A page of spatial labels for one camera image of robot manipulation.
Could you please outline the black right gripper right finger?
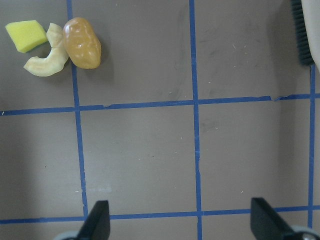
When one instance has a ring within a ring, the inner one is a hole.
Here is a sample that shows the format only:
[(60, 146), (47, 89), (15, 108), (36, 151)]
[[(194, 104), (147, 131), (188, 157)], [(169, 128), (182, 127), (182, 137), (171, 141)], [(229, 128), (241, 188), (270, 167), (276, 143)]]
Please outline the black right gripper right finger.
[(289, 225), (262, 197), (250, 202), (250, 230), (256, 240), (318, 240), (309, 227)]

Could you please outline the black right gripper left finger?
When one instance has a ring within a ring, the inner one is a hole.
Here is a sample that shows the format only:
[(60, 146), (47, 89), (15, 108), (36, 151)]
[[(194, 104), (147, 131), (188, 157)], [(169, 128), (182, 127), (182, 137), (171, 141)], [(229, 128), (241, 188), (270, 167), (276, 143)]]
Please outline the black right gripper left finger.
[(107, 200), (97, 201), (78, 232), (79, 240), (108, 240), (111, 233)]

